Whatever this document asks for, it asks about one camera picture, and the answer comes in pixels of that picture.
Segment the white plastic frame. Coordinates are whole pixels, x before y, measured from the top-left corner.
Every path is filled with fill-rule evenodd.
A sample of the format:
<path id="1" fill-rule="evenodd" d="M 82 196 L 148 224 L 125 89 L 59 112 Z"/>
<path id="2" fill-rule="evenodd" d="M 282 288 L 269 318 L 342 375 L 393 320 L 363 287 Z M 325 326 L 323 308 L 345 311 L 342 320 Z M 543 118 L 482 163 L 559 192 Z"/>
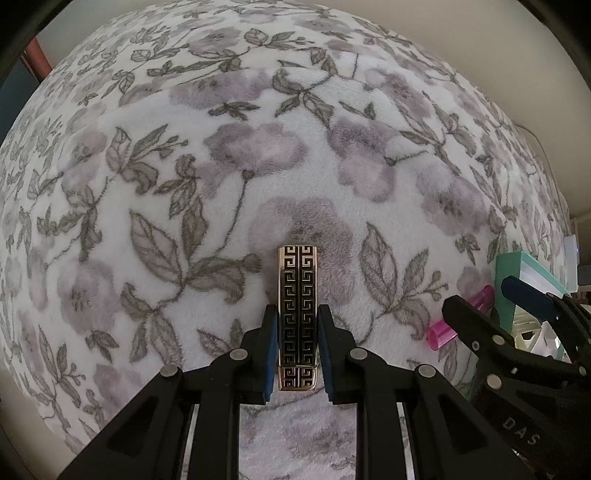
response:
<path id="1" fill-rule="evenodd" d="M 519 350 L 559 361 L 564 359 L 564 346 L 548 322 L 540 323 L 534 317 L 515 319 L 512 336 Z"/>

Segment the black gold patterned lighter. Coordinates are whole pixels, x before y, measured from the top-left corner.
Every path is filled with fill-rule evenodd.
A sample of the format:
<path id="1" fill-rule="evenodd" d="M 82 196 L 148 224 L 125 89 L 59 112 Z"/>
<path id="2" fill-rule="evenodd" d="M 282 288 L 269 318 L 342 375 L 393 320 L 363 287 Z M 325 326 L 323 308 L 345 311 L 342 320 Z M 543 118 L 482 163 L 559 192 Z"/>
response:
<path id="1" fill-rule="evenodd" d="M 279 386 L 311 391 L 318 380 L 318 250 L 284 245 L 279 253 Z"/>

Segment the teal white shallow box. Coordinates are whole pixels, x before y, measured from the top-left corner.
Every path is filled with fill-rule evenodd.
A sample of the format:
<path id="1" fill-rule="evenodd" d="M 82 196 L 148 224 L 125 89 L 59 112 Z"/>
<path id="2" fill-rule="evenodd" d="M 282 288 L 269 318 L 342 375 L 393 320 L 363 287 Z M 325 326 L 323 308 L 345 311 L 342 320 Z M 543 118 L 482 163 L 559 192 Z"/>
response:
<path id="1" fill-rule="evenodd" d="M 570 364 L 552 355 L 540 356 L 519 349 L 513 337 L 517 308 L 532 315 L 539 324 L 549 326 L 558 316 L 551 296 L 563 291 L 557 280 L 533 257 L 509 253 L 497 258 L 493 306 L 499 316 L 490 319 L 469 303 L 454 316 L 463 322 L 458 330 L 460 339 L 479 358 L 469 393 L 472 402 L 485 388 L 490 374 L 551 389 L 562 388 L 570 379 Z"/>

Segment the magenta lighter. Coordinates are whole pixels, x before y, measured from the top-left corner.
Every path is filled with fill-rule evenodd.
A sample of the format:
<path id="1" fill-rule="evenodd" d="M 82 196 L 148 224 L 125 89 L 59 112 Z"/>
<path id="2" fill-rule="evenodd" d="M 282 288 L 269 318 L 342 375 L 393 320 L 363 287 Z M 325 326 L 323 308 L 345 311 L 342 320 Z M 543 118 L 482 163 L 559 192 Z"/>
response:
<path id="1" fill-rule="evenodd" d="M 479 315 L 488 315 L 495 303 L 495 289 L 491 284 L 486 284 L 482 290 L 469 298 L 467 303 L 470 309 L 453 309 L 449 319 L 442 317 L 431 325 L 426 333 L 427 343 L 433 351 L 441 351 L 458 337 L 455 329 L 460 326 L 460 321 L 465 324 L 469 319 Z"/>

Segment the white power bank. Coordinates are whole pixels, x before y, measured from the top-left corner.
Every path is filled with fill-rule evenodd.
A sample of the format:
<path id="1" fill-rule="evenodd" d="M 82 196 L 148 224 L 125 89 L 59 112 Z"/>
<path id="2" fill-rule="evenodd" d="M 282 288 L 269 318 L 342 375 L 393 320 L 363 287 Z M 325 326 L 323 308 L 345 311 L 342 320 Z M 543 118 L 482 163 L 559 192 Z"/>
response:
<path id="1" fill-rule="evenodd" d="M 575 234 L 564 238 L 565 266 L 570 274 L 576 273 L 579 264 L 579 249 Z"/>

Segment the floral grey white blanket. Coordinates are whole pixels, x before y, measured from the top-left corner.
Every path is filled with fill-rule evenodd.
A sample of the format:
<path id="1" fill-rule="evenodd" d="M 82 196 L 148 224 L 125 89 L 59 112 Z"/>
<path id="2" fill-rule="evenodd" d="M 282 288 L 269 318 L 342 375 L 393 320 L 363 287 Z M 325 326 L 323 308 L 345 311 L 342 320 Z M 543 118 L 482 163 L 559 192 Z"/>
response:
<path id="1" fill-rule="evenodd" d="M 475 83 L 372 21 L 297 1 L 176 1 L 112 19 L 1 144 L 1 355 L 63 468 L 165 364 L 238 347 L 276 253 L 389 363 L 461 391 L 429 349 L 443 300 L 526 253 L 566 276 L 565 200 Z"/>

